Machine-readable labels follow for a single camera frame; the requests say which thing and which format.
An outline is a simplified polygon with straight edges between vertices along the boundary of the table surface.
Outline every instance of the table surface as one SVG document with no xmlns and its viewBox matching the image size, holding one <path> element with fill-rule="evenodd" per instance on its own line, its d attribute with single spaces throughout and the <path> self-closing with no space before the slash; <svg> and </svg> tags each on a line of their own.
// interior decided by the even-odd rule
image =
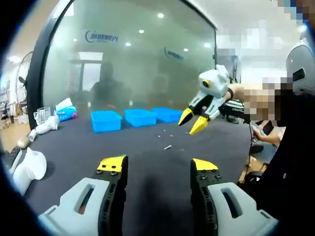
<svg viewBox="0 0 315 236">
<path fill-rule="evenodd" d="M 192 235 L 190 160 L 211 161 L 224 181 L 237 182 L 251 143 L 248 125 L 217 119 L 191 136 L 193 123 L 140 128 L 123 123 L 121 131 L 95 134 L 90 120 L 61 122 L 57 131 L 38 136 L 30 146 L 46 156 L 47 172 L 31 183 L 25 198 L 41 214 L 82 178 L 91 177 L 102 159 L 126 154 L 123 234 Z"/>
</svg>

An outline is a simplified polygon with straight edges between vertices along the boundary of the glass wall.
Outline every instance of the glass wall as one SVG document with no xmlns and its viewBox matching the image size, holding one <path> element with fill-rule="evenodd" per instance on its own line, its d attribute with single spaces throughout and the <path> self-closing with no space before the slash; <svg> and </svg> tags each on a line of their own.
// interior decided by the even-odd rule
<svg viewBox="0 0 315 236">
<path fill-rule="evenodd" d="M 75 0 L 50 45 L 43 103 L 183 109 L 214 54 L 215 29 L 180 0 Z"/>
</svg>

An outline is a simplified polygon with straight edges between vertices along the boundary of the blue plastic bin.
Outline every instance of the blue plastic bin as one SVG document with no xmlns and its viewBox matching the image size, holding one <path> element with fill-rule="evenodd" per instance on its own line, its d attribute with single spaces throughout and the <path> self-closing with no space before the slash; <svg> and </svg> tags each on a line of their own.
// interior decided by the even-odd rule
<svg viewBox="0 0 315 236">
<path fill-rule="evenodd" d="M 122 117 L 114 111 L 91 112 L 92 127 L 95 133 L 120 130 Z"/>
<path fill-rule="evenodd" d="M 134 127 L 154 125 L 157 123 L 156 114 L 143 109 L 125 110 L 125 119 Z"/>
<path fill-rule="evenodd" d="M 182 111 L 172 110 L 166 107 L 152 108 L 152 111 L 157 115 L 157 118 L 165 123 L 179 122 Z"/>
</svg>

